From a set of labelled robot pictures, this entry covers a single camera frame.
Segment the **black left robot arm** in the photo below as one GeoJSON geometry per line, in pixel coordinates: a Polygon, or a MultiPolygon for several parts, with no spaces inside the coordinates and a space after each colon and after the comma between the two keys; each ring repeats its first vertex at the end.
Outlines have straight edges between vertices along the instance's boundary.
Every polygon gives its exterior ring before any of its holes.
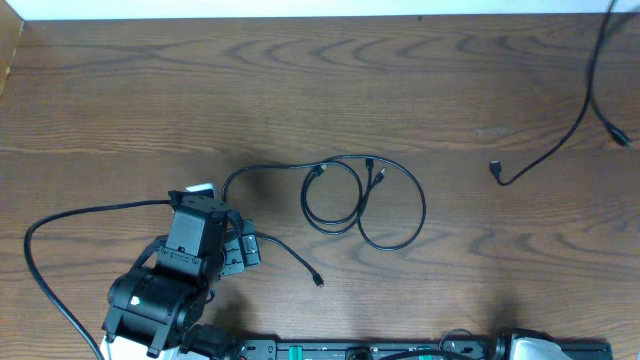
{"type": "Polygon", "coordinates": [[[101,352],[141,359],[175,354],[223,276],[260,264],[253,221],[211,190],[171,191],[169,233],[154,241],[156,263],[140,257],[109,294],[101,352]]]}

